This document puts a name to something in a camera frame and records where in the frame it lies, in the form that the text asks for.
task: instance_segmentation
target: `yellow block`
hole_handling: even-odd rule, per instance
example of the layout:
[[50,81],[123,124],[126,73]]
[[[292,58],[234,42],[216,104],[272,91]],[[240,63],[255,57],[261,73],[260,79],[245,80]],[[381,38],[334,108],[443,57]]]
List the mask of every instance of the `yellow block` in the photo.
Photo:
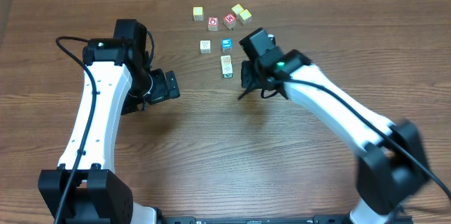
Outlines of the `yellow block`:
[[245,9],[241,6],[241,5],[239,5],[239,4],[236,4],[234,7],[232,7],[232,11],[233,11],[233,13],[236,15],[236,16],[239,16],[239,14],[241,13],[241,12],[243,12]]
[[242,20],[247,20],[252,17],[252,14],[246,9],[240,13],[240,17]]
[[193,15],[204,15],[204,9],[201,6],[192,8]]
[[192,8],[192,15],[194,20],[204,20],[204,9],[201,6],[195,6]]

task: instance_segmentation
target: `small cube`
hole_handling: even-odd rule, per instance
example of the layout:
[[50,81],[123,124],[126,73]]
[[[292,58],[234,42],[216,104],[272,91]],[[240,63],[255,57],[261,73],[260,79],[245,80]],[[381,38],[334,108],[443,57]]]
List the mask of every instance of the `small cube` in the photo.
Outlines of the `small cube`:
[[201,6],[195,6],[192,8],[192,15],[194,20],[204,20],[204,9]]
[[223,39],[221,42],[221,46],[223,47],[223,53],[231,52],[233,46],[232,39],[231,38]]
[[226,17],[224,17],[224,25],[228,29],[232,29],[237,25],[237,18],[232,13],[229,13]]
[[233,77],[232,59],[230,55],[221,56],[221,66],[223,68],[223,77]]
[[240,21],[243,25],[250,23],[252,20],[252,14],[246,9],[240,13]]
[[209,30],[218,31],[219,23],[217,17],[209,17]]
[[200,42],[200,53],[202,54],[211,53],[210,40],[202,40]]
[[233,14],[235,14],[235,16],[238,18],[238,19],[240,19],[240,13],[241,12],[243,12],[245,9],[241,6],[241,5],[239,5],[239,4],[236,4],[234,7],[232,7],[232,12],[233,12]]

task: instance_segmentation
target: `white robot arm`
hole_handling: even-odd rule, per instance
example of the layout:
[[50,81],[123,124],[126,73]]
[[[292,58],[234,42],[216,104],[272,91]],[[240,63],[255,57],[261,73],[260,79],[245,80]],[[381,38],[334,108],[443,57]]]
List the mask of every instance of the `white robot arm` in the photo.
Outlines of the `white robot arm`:
[[[150,55],[145,51],[147,34],[152,41]],[[61,39],[87,42],[83,62],[61,46]],[[86,68],[82,101],[68,146],[57,170],[43,170],[39,177],[39,191],[55,223],[105,223],[109,219],[112,223],[156,224],[158,209],[133,202],[131,190],[114,175],[114,147],[121,115],[138,111],[138,104],[145,110],[147,103],[180,96],[174,72],[150,71],[153,39],[136,20],[118,20],[113,39],[59,37],[56,43]],[[93,104],[94,115],[83,141]],[[78,188],[82,181],[87,183],[86,189]]]
[[[373,123],[386,135],[391,134],[390,126],[394,125],[388,118],[370,111],[352,97],[347,95],[339,87],[334,85],[319,69],[317,65],[302,66],[291,73],[294,80],[304,80],[327,87],[335,92],[356,111]],[[365,146],[368,143],[380,144],[383,139],[361,122],[348,108],[343,106],[331,95],[308,85],[286,82],[284,89],[288,98],[296,104],[303,106],[326,124],[356,156],[366,153]],[[393,217],[392,213],[379,215],[374,212],[364,200],[350,213],[350,220],[356,224],[385,224]]]

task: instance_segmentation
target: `brown cardboard wall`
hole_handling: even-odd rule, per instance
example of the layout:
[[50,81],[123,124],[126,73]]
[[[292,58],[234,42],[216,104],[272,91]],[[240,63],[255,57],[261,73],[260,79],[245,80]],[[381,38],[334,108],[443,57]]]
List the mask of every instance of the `brown cardboard wall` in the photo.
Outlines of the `brown cardboard wall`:
[[13,0],[0,0],[0,46],[8,22],[9,9]]

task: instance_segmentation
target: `wooden table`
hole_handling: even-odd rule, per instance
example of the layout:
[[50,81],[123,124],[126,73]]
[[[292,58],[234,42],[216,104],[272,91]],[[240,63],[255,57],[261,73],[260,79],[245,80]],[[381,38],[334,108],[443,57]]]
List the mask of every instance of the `wooden table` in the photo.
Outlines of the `wooden table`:
[[[192,20],[253,14],[235,30]],[[451,186],[451,0],[14,0],[0,53],[0,222],[50,223],[37,190],[56,167],[80,103],[82,70],[55,45],[61,35],[112,37],[136,18],[155,39],[155,68],[174,70],[181,97],[123,116],[116,170],[144,205],[167,216],[296,217],[346,213],[359,196],[352,153],[325,125],[282,97],[237,101],[237,42],[260,26],[284,51],[299,49],[355,99],[414,121],[431,167]],[[234,77],[221,76],[222,38],[235,43]],[[200,54],[210,39],[212,53]],[[64,43],[81,56],[83,44]],[[449,223],[430,183],[409,200],[418,223]]]

